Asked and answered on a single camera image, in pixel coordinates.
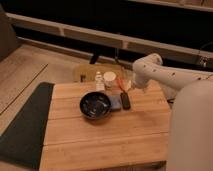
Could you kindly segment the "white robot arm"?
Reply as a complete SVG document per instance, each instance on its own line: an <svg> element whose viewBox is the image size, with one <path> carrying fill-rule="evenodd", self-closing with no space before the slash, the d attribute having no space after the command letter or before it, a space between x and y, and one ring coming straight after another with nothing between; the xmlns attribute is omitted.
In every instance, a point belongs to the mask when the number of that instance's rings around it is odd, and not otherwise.
<svg viewBox="0 0 213 171"><path fill-rule="evenodd" d="M213 72L165 67L157 53L137 59L133 72L139 88L153 79L178 91L166 171L213 171Z"/></svg>

